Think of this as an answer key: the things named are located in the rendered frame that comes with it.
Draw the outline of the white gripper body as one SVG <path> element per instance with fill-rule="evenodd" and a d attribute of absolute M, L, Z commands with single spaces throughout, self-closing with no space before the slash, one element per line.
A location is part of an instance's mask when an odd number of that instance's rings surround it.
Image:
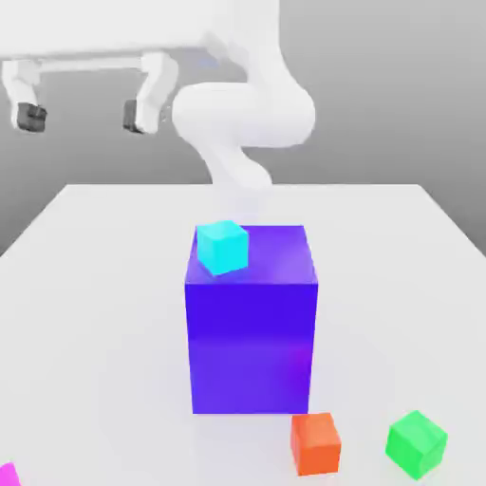
<path fill-rule="evenodd" d="M 0 61 L 197 48 L 213 0 L 0 0 Z"/>

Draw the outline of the small cyan cube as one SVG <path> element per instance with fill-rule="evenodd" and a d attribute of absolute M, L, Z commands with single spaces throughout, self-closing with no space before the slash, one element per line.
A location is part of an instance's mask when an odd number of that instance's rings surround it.
<path fill-rule="evenodd" d="M 218 276 L 249 265 L 249 233 L 231 220 L 196 226 L 199 262 Z"/>

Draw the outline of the small magenta cube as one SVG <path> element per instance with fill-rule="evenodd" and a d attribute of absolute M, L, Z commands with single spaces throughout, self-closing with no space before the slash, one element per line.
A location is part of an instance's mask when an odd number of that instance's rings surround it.
<path fill-rule="evenodd" d="M 22 486 L 12 462 L 0 466 L 0 486 Z"/>

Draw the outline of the small orange cube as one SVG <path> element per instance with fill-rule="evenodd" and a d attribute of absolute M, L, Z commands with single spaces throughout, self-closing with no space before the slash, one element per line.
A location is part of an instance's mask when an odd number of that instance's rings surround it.
<path fill-rule="evenodd" d="M 292 416 L 290 448 L 298 476 L 339 471 L 342 441 L 328 412 Z"/>

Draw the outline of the small green cube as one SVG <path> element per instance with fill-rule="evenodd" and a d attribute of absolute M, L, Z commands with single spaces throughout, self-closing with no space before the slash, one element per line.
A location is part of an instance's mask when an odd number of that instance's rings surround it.
<path fill-rule="evenodd" d="M 447 441 L 448 434 L 440 426 L 414 410 L 390 425 L 385 453 L 419 480 L 441 463 Z"/>

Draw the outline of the large purple box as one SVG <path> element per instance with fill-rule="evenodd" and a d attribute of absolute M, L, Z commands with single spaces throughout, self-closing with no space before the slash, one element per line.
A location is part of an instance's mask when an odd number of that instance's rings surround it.
<path fill-rule="evenodd" d="M 247 268 L 184 282 L 196 414 L 308 412 L 318 279 L 301 225 L 249 226 Z"/>

